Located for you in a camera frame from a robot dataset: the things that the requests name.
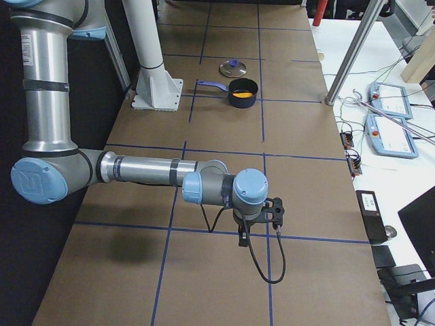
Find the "white label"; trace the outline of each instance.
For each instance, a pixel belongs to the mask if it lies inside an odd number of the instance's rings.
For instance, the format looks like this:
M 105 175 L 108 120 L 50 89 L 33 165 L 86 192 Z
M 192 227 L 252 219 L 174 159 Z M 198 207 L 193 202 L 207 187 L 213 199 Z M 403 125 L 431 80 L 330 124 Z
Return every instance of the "white label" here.
M 379 96 L 382 102 L 382 110 L 406 114 L 402 91 L 399 87 L 381 85 Z
M 406 138 L 406 131 L 401 126 L 389 121 L 386 117 L 376 117 L 379 135 L 381 136 L 382 146 L 387 151 L 399 151 L 410 153 L 411 147 Z
M 32 35 L 21 35 L 22 64 L 33 66 Z
M 361 194 L 362 203 L 364 204 L 364 209 L 366 211 L 376 212 L 375 197 L 372 194 Z

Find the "table surface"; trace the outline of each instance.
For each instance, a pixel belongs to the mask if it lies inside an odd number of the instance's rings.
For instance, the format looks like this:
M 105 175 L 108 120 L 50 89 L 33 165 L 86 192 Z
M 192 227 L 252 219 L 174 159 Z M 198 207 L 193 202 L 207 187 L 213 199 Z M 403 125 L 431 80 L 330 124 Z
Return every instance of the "table surface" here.
M 349 20 L 322 20 L 319 27 L 311 27 L 316 47 L 325 55 L 321 65 L 328 89 L 334 80 L 334 76 L 330 74 L 337 73 L 358 25 L 359 22 Z M 378 70 L 391 66 L 400 58 L 402 55 L 383 23 L 376 22 L 351 70 L 352 73 L 361 74 L 349 75 L 339 96 L 341 98 L 353 96 L 353 89 L 355 89 L 367 101 L 369 85 L 387 69 Z M 431 105 L 419 84 L 406 84 L 401 78 L 400 74 L 405 66 L 405 61 L 401 60 L 390 73 L 379 78 L 378 82 L 404 86 L 410 94 L 408 97 L 410 103 Z M 342 101 L 337 99 L 334 104 L 334 114 L 337 116 L 340 115 L 341 103 Z M 346 120 L 361 124 L 365 122 L 366 109 L 364 108 L 344 105 L 342 112 Z M 433 109 L 412 107 L 412 112 L 413 119 L 409 120 L 410 122 L 435 131 Z M 353 124 L 353 127 L 360 129 L 357 124 Z M 361 132 L 354 134 L 353 141 L 362 157 L 363 173 L 355 178 L 353 186 L 355 190 L 374 191 L 384 225 L 391 225 L 397 230 L 398 235 L 386 242 L 397 266 L 419 264 L 422 270 L 425 270 L 400 222 L 398 211 L 435 186 L 433 172 L 435 171 L 435 146 L 416 140 L 419 157 L 408 160 L 376 155 L 367 137 L 363 137 Z M 394 309 L 389 311 L 392 325 L 397 325 Z
M 214 234 L 178 189 L 94 185 L 57 265 L 35 325 L 388 325 L 305 8 L 160 2 L 166 69 L 184 79 L 177 112 L 124 102 L 106 149 L 118 154 L 219 159 L 232 173 L 263 171 L 286 209 L 287 274 L 258 275 L 224 212 Z M 238 58 L 260 84 L 249 109 L 197 79 L 228 83 Z M 207 207 L 214 216 L 218 207 Z M 255 225 L 263 270 L 281 258 L 272 229 Z

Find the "blue cable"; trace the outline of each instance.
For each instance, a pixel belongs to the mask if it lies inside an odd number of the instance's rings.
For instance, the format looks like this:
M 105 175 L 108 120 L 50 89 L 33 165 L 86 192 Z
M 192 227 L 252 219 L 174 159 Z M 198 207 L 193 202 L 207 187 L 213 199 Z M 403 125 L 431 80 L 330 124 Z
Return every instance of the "blue cable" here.
M 427 305 L 426 307 L 424 307 L 423 311 L 421 312 L 421 314 L 419 315 L 419 318 L 417 318 L 417 321 L 415 322 L 414 326 L 417 326 L 418 323 L 420 323 L 421 319 L 423 318 L 423 315 L 426 313 L 426 310 L 429 309 L 429 307 L 435 302 L 435 298 L 432 299 Z

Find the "white table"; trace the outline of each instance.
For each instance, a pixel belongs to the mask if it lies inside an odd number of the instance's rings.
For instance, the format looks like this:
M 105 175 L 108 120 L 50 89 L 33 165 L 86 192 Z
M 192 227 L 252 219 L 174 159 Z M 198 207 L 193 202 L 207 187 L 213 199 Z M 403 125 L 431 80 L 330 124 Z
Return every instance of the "white table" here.
M 360 22 L 350 20 L 322 20 L 319 27 L 312 26 L 315 44 L 325 57 L 321 61 L 325 75 L 326 85 L 329 88 L 340 67 L 345 53 L 353 39 Z M 376 22 L 368 36 L 351 72 L 377 71 L 390 66 L 401 58 L 401 53 L 389 36 L 382 22 Z M 408 94 L 421 90 L 419 84 L 406 84 L 400 73 L 405 68 L 404 60 L 400 61 L 388 76 L 384 75 L 379 82 L 405 86 Z M 363 100 L 368 100 L 369 85 L 382 74 L 384 70 L 376 73 L 350 75 L 345 82 L 339 96 L 353 96 L 353 89 L 363 95 Z M 410 103 L 430 105 L 424 92 L 409 96 Z M 340 115 L 341 101 L 334 104 L 335 115 Z M 412 107 L 414 118 L 410 122 L 435 131 L 435 111 L 420 107 Z M 343 106 L 343 117 L 346 120 L 364 124 L 367 110 L 358 106 Z M 360 129 L 357 124 L 352 124 L 354 129 Z M 353 141 L 355 148 L 362 157 L 362 173 L 353 182 L 355 190 L 374 191 L 378 200 L 384 225 L 395 227 L 398 235 L 385 243 L 389 246 L 397 266 L 419 264 L 425 270 L 417 252 L 410 242 L 398 216 L 398 211 L 414 199 L 435 186 L 435 146 L 416 140 L 419 157 L 413 160 L 403 158 L 390 158 L 378 156 L 372 150 L 366 136 L 355 132 Z M 388 305 L 391 324 L 398 325 L 398 317 L 392 305 Z M 431 307 L 425 316 L 435 315 L 435 307 Z

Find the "black band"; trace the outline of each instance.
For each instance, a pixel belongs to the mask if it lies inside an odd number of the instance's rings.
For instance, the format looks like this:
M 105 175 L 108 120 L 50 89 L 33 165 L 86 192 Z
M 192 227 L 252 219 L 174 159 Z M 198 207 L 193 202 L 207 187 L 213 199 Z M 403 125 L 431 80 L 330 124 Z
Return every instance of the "black band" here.
M 171 185 L 178 185 L 177 182 L 177 169 L 180 159 L 174 158 L 171 162 L 171 169 L 169 170 L 169 183 Z
M 79 154 L 83 156 L 84 160 L 86 161 L 86 163 L 88 163 L 89 166 L 89 179 L 88 182 L 86 183 L 86 185 L 89 185 L 90 181 L 92 180 L 92 177 L 94 176 L 94 168 L 92 167 L 92 163 L 90 162 L 89 157 L 85 153 L 79 150 Z
M 152 67 L 152 68 L 144 67 L 143 65 L 141 65 L 142 68 L 148 69 L 148 70 L 157 69 L 158 67 L 161 67 L 161 66 L 163 66 L 163 61 L 158 66 L 155 66 L 155 67 Z
M 100 156 L 98 157 L 97 160 L 97 165 L 95 166 L 95 174 L 97 174 L 97 179 L 100 182 L 105 182 L 103 177 L 101 176 L 101 162 L 103 161 L 103 158 L 105 157 L 105 155 L 107 154 L 107 151 L 104 151 L 100 154 Z
M 65 17 L 48 14 L 46 12 L 39 12 L 37 10 L 32 9 L 20 9 L 20 10 L 14 10 L 11 13 L 11 18 L 14 16 L 26 16 L 26 17 L 32 17 L 32 18 L 39 18 L 44 20 L 49 20 L 50 22 L 58 22 L 59 24 L 65 25 L 69 28 L 73 28 L 74 23 L 72 20 L 69 20 Z
M 24 90 L 53 90 L 57 92 L 69 92 L 68 83 L 58 83 L 57 81 L 24 79 L 22 81 Z
M 88 16 L 88 12 L 89 12 L 89 0 L 84 0 L 83 14 L 82 17 L 80 17 L 80 19 L 74 24 L 75 29 L 84 22 L 84 20 Z
M 225 208 L 232 208 L 232 182 L 234 180 L 234 175 L 224 175 L 224 180 L 222 180 L 221 196 L 224 201 Z
M 25 151 L 21 153 L 28 158 L 64 158 L 65 156 L 75 155 L 79 149 L 71 149 L 69 151 Z
M 114 178 L 116 181 L 123 181 L 121 177 L 121 163 L 125 156 L 117 156 L 114 162 Z

